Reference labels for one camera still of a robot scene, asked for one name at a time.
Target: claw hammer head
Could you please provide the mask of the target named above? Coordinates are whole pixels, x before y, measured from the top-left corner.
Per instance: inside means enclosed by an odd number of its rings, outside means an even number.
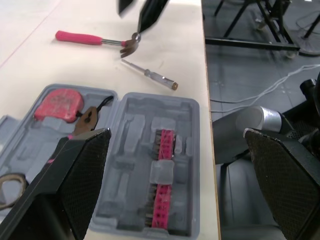
[[[132,34],[131,39],[125,41],[124,48],[120,50],[121,58],[125,58],[126,56],[133,54],[137,50],[140,40],[140,33],[135,32]]]

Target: screwdriver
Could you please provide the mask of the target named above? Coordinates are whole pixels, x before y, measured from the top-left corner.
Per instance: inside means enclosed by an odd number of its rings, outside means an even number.
[[[143,69],[142,67],[139,67],[131,62],[128,62],[127,60],[121,59],[122,62],[128,64],[129,66],[133,67],[134,69],[142,72],[145,76],[148,78],[151,78],[152,80],[172,89],[172,90],[177,90],[178,88],[178,83],[175,81],[172,81],[156,72],[150,71],[149,69]]]

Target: tool case compartment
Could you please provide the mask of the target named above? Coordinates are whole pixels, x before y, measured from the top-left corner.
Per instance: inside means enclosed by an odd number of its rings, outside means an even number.
[[[127,93],[118,100],[111,90],[50,85],[11,136],[0,142],[5,143],[0,153],[0,176],[18,172],[32,181],[59,139],[74,130],[77,121],[48,118],[41,122],[33,117],[44,97],[58,88],[79,91],[84,100],[82,112],[98,106],[105,97],[114,96],[101,109],[95,128],[110,128],[112,137],[89,228],[145,239],[196,239],[200,230],[200,115],[199,104],[193,99]],[[0,133],[5,125],[8,124],[0,121]],[[160,172],[153,146],[157,130],[162,129],[174,131],[175,141],[173,163],[163,165],[165,169]],[[147,216],[152,214],[147,207],[150,189],[161,181],[170,182],[172,187],[167,229],[146,225]],[[9,210],[0,211],[0,218]]]

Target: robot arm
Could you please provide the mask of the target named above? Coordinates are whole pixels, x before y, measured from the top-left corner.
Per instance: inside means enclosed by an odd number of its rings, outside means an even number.
[[[154,25],[165,9],[169,0],[146,0],[140,11],[138,33],[142,33]],[[121,15],[134,0],[118,0],[118,14]]]

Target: white cable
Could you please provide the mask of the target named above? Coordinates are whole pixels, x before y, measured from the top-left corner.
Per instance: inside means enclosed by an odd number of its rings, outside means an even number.
[[[273,92],[280,84],[284,83],[289,77],[298,74],[300,72],[306,71],[306,70],[311,70],[311,69],[315,69],[320,67],[320,64],[313,64],[313,65],[304,65],[302,67],[300,67],[299,69],[289,72],[287,74],[287,76],[280,78],[279,80],[277,80],[274,84],[272,84],[270,87],[268,87],[267,89],[265,89],[263,92],[261,92],[258,95],[255,96],[251,96],[251,97],[247,97],[241,100],[237,100],[237,101],[218,101],[218,100],[214,100],[214,99],[210,99],[210,101],[213,102],[217,102],[217,103],[228,103],[228,104],[238,104],[238,103],[242,103],[244,101],[247,100],[251,100],[254,99],[250,104],[248,105],[241,105],[241,106],[237,106],[228,110],[212,110],[211,113],[228,113],[234,110],[238,110],[238,109],[242,109],[242,108],[246,108],[246,107],[250,107],[253,104],[255,104],[256,101],[258,101],[260,98],[262,98],[264,95],[269,94],[271,92]]]

